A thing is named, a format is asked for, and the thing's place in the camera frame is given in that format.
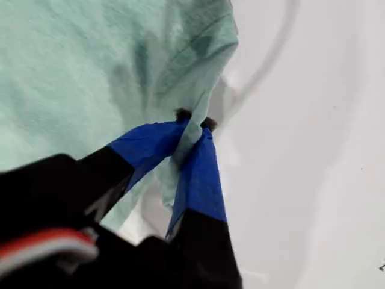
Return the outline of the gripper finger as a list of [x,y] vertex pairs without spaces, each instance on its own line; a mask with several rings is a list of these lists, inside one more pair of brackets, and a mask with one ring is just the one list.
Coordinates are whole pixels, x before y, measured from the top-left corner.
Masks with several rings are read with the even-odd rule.
[[176,110],[171,122],[138,126],[81,159],[66,154],[47,158],[49,171],[64,188],[58,197],[75,213],[101,220],[147,173],[171,156],[190,119]]
[[169,244],[180,258],[187,288],[242,288],[227,224],[216,150],[215,124],[202,135],[181,167]]

